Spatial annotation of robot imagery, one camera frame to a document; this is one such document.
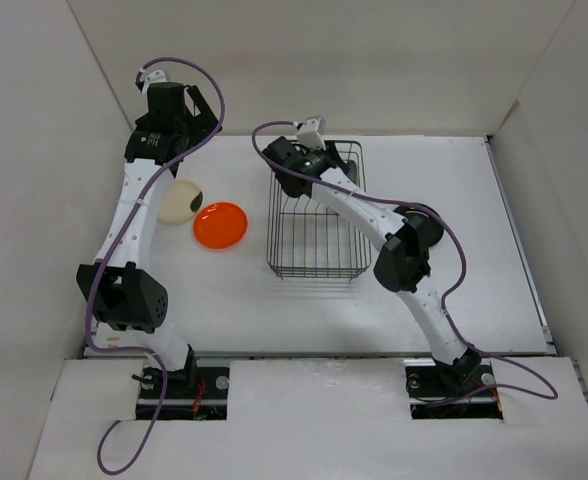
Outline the cream plate with green spot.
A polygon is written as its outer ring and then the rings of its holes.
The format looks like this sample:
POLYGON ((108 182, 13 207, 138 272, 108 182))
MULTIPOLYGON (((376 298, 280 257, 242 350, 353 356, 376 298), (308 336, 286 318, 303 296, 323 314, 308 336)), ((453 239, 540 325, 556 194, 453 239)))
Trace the cream plate with green spot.
POLYGON ((189 180, 174 180, 161 203, 158 221, 164 224, 182 224, 200 210, 204 195, 202 189, 189 180))

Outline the orange plastic plate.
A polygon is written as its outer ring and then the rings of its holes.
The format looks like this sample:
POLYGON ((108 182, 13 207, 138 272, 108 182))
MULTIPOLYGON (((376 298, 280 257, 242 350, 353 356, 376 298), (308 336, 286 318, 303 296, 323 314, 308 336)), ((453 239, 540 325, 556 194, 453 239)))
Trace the orange plastic plate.
POLYGON ((217 202, 206 206, 196 215, 193 233, 205 248, 223 250, 239 243, 248 225, 247 215, 238 205, 217 202))

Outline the black glossy plate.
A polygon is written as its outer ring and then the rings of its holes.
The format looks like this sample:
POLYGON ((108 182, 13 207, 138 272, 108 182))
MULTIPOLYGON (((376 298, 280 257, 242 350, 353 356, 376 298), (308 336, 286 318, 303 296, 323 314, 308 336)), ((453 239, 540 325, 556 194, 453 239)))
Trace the black glossy plate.
POLYGON ((408 209, 404 216, 415 230, 421 246, 431 248, 442 239, 444 228, 430 214, 416 209, 408 209))

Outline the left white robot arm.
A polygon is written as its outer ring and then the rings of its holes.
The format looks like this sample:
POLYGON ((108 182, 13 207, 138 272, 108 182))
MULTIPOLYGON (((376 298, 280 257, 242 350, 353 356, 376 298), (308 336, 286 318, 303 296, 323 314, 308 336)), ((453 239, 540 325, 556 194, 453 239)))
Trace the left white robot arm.
POLYGON ((136 348, 162 362, 153 373, 178 397, 197 387, 190 345, 166 323, 168 293, 148 271, 158 215, 178 172, 181 154, 221 129, 195 85, 157 82, 146 87, 147 111, 125 147, 124 179, 103 245, 76 280, 93 319, 136 335, 136 348))

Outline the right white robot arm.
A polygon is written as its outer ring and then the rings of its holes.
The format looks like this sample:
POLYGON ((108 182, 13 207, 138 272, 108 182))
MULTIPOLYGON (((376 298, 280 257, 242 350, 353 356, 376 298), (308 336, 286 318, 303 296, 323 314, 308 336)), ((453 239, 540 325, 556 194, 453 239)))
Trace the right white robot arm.
POLYGON ((332 142, 312 150, 280 136, 261 154, 286 195, 316 201, 366 237, 378 253, 376 280, 405 303, 428 341, 442 394, 460 394, 471 384, 480 355, 455 333, 430 279, 430 248, 441 240, 443 227, 414 207, 389 209, 368 200, 356 164, 342 159, 332 142))

